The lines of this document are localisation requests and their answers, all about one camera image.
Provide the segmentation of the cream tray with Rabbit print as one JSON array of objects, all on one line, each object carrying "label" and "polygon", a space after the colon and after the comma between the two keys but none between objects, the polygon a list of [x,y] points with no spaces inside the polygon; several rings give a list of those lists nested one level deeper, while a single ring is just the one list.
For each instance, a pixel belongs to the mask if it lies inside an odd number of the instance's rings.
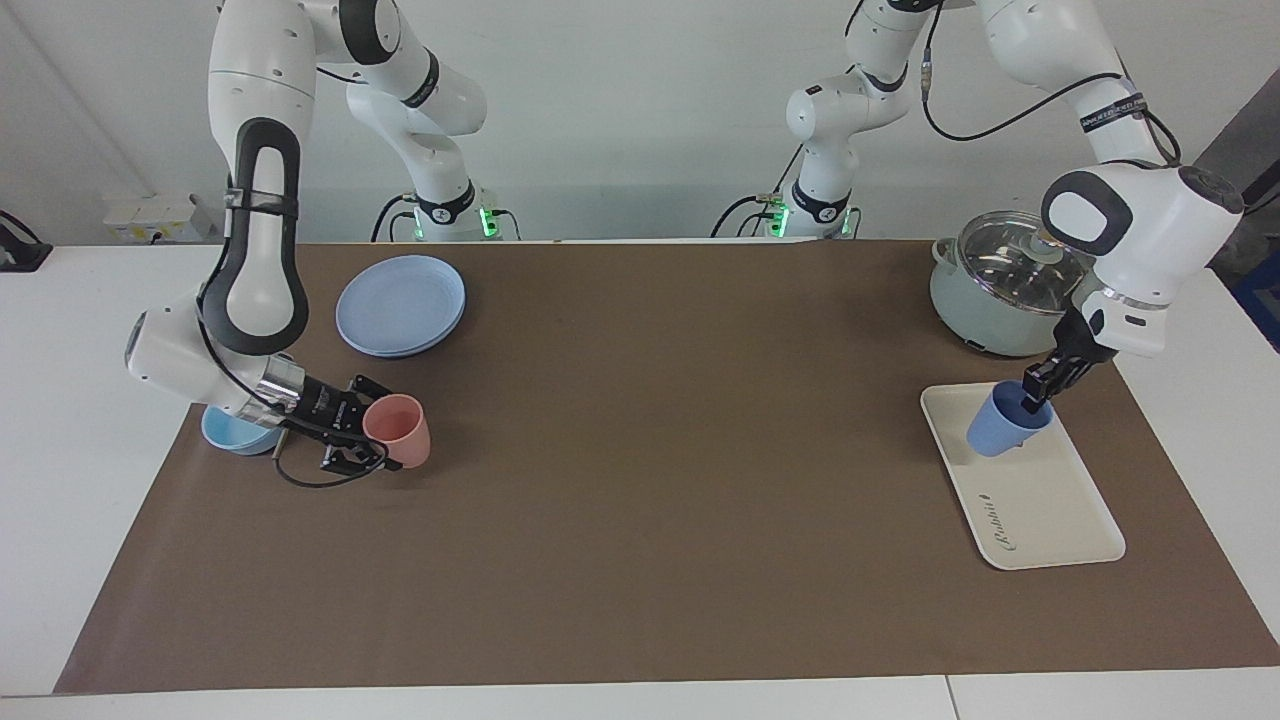
[{"label": "cream tray with Rabbit print", "polygon": [[920,406],[980,556],[1004,571],[1115,562],[1126,541],[1056,418],[1024,445],[983,457],[966,429],[998,383],[932,386]]}]

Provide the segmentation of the pink plastic cup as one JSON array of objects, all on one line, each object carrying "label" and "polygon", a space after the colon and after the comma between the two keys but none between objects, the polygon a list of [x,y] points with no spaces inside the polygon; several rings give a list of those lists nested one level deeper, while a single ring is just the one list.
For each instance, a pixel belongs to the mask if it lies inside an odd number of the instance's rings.
[{"label": "pink plastic cup", "polygon": [[422,466],[430,457],[433,438],[422,405],[410,395],[388,395],[364,413],[366,437],[387,447],[389,460],[406,469]]}]

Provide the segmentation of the blue plastic cup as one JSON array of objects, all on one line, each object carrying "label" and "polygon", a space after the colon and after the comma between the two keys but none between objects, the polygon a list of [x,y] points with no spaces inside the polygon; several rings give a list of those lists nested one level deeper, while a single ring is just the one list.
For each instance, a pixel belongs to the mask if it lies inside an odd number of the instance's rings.
[{"label": "blue plastic cup", "polygon": [[1004,380],[984,397],[965,438],[980,456],[996,457],[1024,445],[1055,418],[1051,404],[1038,404],[1019,382]]}]

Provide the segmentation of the blue background object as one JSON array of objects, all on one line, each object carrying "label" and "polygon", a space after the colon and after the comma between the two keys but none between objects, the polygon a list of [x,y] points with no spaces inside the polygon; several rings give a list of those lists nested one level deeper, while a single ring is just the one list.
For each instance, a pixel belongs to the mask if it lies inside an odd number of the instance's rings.
[{"label": "blue background object", "polygon": [[1280,354],[1280,249],[1236,282],[1231,296]]}]

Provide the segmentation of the pale green pot, glass lid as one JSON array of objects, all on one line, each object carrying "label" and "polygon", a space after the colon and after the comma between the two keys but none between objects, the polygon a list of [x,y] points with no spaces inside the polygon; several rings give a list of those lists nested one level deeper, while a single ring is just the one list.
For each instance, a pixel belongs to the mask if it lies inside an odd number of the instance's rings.
[{"label": "pale green pot, glass lid", "polygon": [[1027,211],[975,217],[931,251],[931,300],[940,319],[965,345],[1005,357],[1055,348],[1053,331],[1087,274]]}]

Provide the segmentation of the brown paper table mat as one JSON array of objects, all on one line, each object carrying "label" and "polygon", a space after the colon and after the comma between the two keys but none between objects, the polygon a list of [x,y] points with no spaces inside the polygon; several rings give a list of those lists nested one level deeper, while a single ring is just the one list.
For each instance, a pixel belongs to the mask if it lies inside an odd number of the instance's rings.
[{"label": "brown paper table mat", "polygon": [[59,693],[1280,665],[1114,366],[1056,409],[1116,562],[1000,571],[925,423],[998,382],[920,241],[435,245],[467,307],[379,363],[334,306],[390,245],[310,245],[294,359],[424,406],[428,462],[334,489],[189,413]]}]

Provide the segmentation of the lavender blue plate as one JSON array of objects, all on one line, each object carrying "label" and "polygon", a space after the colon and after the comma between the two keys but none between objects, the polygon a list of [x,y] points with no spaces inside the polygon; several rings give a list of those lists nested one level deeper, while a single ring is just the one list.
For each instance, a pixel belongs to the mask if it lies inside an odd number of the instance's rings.
[{"label": "lavender blue plate", "polygon": [[444,341],[461,323],[465,279],[449,263],[404,255],[360,272],[335,304],[335,328],[352,348],[398,359]]}]

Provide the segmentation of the white background boxes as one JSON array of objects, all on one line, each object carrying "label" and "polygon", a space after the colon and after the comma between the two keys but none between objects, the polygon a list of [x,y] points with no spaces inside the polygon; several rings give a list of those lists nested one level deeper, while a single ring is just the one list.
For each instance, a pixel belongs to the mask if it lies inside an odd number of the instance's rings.
[{"label": "white background boxes", "polygon": [[111,202],[102,225],[120,243],[209,243],[220,236],[198,196],[155,195]]}]

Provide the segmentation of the black background object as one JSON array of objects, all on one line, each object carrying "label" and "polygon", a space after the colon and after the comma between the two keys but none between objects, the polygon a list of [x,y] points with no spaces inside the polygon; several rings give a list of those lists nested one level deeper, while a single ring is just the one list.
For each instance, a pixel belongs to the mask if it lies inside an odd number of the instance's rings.
[{"label": "black background object", "polygon": [[33,273],[52,250],[22,219],[0,209],[0,273]]}]

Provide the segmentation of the light blue bowl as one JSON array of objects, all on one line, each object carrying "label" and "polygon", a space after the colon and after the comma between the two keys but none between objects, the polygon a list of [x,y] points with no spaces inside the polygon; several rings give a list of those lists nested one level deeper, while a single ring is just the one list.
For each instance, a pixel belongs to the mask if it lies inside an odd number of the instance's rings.
[{"label": "light blue bowl", "polygon": [[244,457],[274,451],[284,434],[280,427],[261,427],[228,415],[216,406],[206,406],[200,429],[214,448]]}]

